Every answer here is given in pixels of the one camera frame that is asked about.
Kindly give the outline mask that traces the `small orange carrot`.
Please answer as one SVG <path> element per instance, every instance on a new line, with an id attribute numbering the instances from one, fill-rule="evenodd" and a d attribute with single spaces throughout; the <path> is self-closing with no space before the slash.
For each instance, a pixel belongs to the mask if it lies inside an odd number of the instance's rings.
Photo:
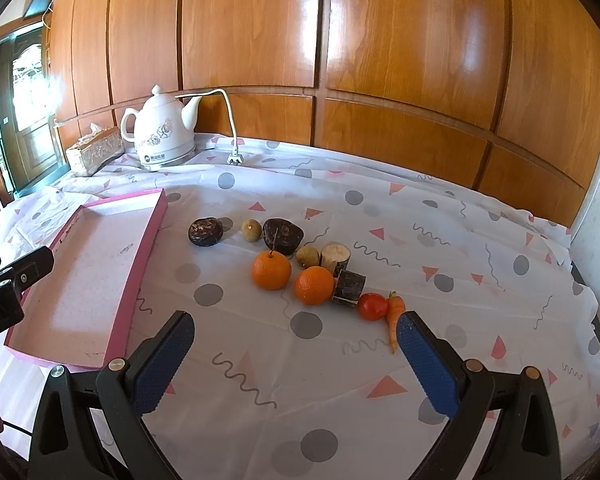
<path id="1" fill-rule="evenodd" d="M 387 298 L 388 311 L 385 319 L 388 326 L 389 348 L 392 354 L 399 349 L 398 338 L 396 338 L 396 329 L 398 328 L 399 318 L 406 312 L 406 305 L 401 296 L 396 292 L 390 292 Z"/>

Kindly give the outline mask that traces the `patterned white tablecloth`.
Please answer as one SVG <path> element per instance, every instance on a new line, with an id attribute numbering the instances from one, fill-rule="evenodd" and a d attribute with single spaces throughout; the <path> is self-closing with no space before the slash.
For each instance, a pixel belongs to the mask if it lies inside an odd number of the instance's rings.
<path id="1" fill-rule="evenodd" d="M 129 343 L 175 310 L 192 350 L 146 422 L 185 479 L 405 479 L 445 419 L 384 323 L 338 304 L 307 307 L 250 278 L 260 245 L 242 222 L 283 218 L 308 244 L 340 243 L 371 292 L 396 292 L 464 358 L 538 368 L 562 470 L 600 447 L 598 304 L 571 274 L 570 229 L 426 174 L 275 142 L 204 136 L 185 166 L 146 172 L 132 156 L 68 176 L 0 212 L 0 254 L 49 243 L 88 198 L 161 188 L 168 209 L 135 301 Z M 218 244 L 187 236 L 222 222 Z"/>

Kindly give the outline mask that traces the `pink shallow tray box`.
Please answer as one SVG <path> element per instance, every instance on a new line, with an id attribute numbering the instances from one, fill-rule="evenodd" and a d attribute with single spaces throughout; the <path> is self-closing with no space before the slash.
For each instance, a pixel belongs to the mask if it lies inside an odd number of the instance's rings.
<path id="1" fill-rule="evenodd" d="M 122 358 L 168 202 L 161 188 L 81 206 L 50 249 L 54 268 L 24 295 L 24 319 L 4 345 L 36 365 L 97 370 Z"/>

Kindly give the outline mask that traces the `red tomato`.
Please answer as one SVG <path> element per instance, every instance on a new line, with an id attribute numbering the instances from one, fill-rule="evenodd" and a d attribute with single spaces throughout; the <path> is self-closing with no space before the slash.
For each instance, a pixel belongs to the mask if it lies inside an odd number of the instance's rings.
<path id="1" fill-rule="evenodd" d="M 389 310 L 388 300 L 377 292 L 366 292 L 358 298 L 356 310 L 365 321 L 379 321 Z"/>

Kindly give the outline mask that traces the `wooden door with window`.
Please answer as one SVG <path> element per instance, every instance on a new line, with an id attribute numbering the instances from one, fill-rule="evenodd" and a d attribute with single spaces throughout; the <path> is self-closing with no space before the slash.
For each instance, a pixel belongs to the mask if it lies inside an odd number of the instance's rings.
<path id="1" fill-rule="evenodd" d="M 55 128 L 41 21 L 0 37 L 0 175 L 13 198 L 68 169 Z"/>

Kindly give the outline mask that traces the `round dark brown fruit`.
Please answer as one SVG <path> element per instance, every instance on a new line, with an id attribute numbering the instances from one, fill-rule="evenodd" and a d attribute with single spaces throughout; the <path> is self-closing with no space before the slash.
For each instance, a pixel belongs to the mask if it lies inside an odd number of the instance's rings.
<path id="1" fill-rule="evenodd" d="M 199 218 L 188 228 L 189 241 L 198 247 L 210 247 L 222 240 L 222 222 L 214 217 Z"/>

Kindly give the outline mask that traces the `white ceramic electric kettle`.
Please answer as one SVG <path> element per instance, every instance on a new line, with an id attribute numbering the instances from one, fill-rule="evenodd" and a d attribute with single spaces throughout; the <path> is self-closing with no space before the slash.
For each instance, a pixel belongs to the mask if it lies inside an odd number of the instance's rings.
<path id="1" fill-rule="evenodd" d="M 127 108 L 120 120 L 122 139 L 135 146 L 140 164 L 148 170 L 174 164 L 195 149 L 194 129 L 201 96 L 187 104 L 155 84 L 140 110 Z"/>

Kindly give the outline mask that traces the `dark brown oblong fruit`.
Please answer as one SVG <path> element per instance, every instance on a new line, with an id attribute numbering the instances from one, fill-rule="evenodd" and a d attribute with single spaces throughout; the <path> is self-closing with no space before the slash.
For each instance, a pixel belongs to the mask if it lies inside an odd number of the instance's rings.
<path id="1" fill-rule="evenodd" d="M 268 219 L 262 226 L 262 238 L 266 247 L 285 257 L 296 252 L 303 237 L 304 232 L 300 226 L 282 218 Z"/>

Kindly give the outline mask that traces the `ornate cream tissue box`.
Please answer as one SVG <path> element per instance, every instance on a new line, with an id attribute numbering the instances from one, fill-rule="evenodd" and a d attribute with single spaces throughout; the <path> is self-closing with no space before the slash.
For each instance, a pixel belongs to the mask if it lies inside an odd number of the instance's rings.
<path id="1" fill-rule="evenodd" d="M 79 177 L 94 176 L 101 166 L 124 153 L 118 127 L 104 128 L 92 122 L 90 128 L 90 133 L 66 149 L 70 169 Z"/>

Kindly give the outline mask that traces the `orange tangerine with stem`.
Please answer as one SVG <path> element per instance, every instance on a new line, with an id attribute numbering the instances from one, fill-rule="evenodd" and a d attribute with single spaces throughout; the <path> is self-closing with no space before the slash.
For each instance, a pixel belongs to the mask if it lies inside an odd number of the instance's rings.
<path id="1" fill-rule="evenodd" d="M 266 290 L 281 290 L 291 277 L 291 264 L 286 256 L 276 250 L 279 230 L 275 231 L 273 244 L 254 258 L 251 278 L 258 287 Z"/>

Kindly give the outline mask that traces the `tan small round fruit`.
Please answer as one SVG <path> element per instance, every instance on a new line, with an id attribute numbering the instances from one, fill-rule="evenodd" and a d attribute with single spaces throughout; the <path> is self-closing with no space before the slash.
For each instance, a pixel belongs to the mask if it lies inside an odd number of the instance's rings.
<path id="1" fill-rule="evenodd" d="M 313 246 L 300 247 L 296 252 L 296 260 L 303 269 L 321 265 L 321 253 Z"/>

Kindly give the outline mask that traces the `small yellow-green fruit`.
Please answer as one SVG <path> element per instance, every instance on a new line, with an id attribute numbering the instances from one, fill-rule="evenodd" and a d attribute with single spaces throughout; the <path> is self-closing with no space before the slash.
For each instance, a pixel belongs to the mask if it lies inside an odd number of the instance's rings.
<path id="1" fill-rule="evenodd" d="M 258 220 L 250 218 L 242 222 L 240 232 L 242 232 L 242 237 L 247 242 L 254 243 L 260 240 L 262 236 L 262 226 Z"/>

